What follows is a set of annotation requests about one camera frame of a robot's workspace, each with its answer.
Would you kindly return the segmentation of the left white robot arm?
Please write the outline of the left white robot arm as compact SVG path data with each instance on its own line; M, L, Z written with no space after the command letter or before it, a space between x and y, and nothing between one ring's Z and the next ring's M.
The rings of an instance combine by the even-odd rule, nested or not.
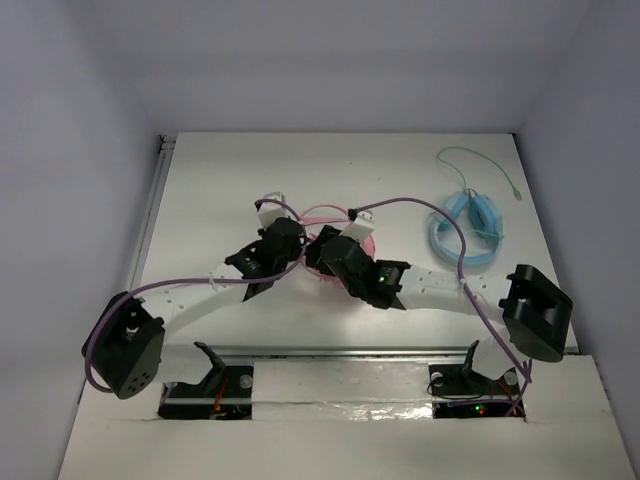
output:
M306 235L299 222L281 217L258 235L204 277L114 295L82 347L88 383L121 400L139 394L160 369L166 339L267 291L301 261Z

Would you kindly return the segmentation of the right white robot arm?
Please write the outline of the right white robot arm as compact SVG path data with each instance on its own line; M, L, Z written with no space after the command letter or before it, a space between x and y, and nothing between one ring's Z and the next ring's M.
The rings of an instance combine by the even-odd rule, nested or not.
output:
M512 368L527 378L530 362L558 363L565 355L573 301L534 266L519 264L506 277L460 278L374 259L332 227L310 243L305 264L338 279L352 297L374 308L478 316L489 335L472 343L461 370L472 392L487 391Z

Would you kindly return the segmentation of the pink headphones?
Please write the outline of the pink headphones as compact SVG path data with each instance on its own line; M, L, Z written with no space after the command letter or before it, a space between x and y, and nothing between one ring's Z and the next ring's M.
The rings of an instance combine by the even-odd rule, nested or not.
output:
M347 210L333 204L315 205L300 215L301 223L305 227L321 226L323 228L329 225L341 232L349 224ZM308 234L309 243L316 236ZM348 254L347 268L345 270L313 270L308 268L305 266L306 253L302 265L307 272L313 273L321 281L331 283L342 290L346 290L350 295L355 295L362 293L365 289L366 274L371 272L375 265L374 254L375 241L372 240L371 234L363 244L350 239L350 253Z

